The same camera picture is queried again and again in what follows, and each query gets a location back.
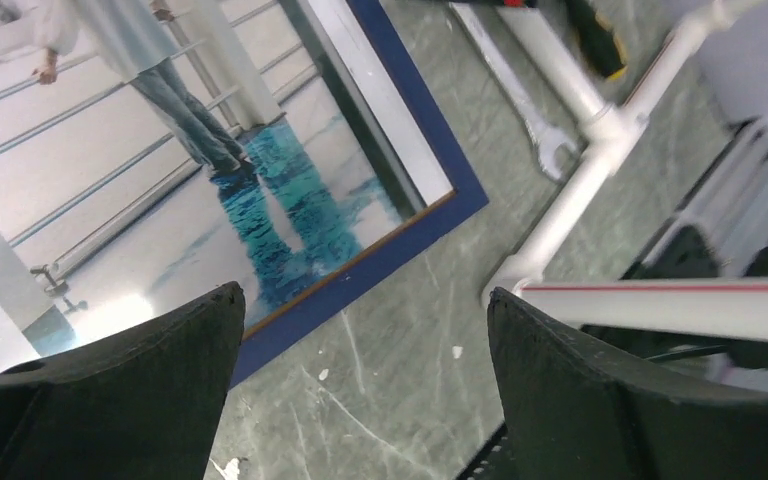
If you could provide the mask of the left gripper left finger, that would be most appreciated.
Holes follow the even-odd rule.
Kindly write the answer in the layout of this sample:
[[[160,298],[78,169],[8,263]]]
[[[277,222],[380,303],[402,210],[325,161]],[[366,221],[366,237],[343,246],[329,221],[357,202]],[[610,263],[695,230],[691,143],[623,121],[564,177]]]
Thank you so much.
[[[235,282],[0,373],[0,479],[200,479],[243,337]]]

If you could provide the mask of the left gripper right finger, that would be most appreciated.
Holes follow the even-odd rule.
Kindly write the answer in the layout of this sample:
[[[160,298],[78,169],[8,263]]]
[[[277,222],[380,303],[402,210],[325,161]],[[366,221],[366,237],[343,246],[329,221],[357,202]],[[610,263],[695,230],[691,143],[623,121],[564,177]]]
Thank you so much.
[[[635,357],[514,294],[487,310],[524,479],[768,479],[768,393]]]

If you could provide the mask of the black yellow screwdriver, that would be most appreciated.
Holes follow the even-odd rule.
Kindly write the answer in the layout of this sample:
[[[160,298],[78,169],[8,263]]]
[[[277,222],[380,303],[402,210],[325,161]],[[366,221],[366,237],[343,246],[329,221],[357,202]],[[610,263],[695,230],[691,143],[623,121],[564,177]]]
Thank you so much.
[[[627,70],[627,59],[610,23],[588,1],[566,0],[563,4],[586,65],[602,79],[621,78]]]

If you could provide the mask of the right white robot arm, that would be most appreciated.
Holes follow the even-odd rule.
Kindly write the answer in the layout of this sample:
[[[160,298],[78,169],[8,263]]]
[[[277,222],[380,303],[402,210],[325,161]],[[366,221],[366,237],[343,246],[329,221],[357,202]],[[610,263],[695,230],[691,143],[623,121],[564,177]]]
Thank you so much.
[[[700,279],[719,277],[709,244],[696,226],[673,234],[662,227],[622,276],[638,279]],[[744,268],[744,277],[768,277],[768,245]],[[741,388],[768,392],[768,343],[694,337],[665,332],[585,326],[583,331],[621,350],[655,362],[706,360],[705,378]]]

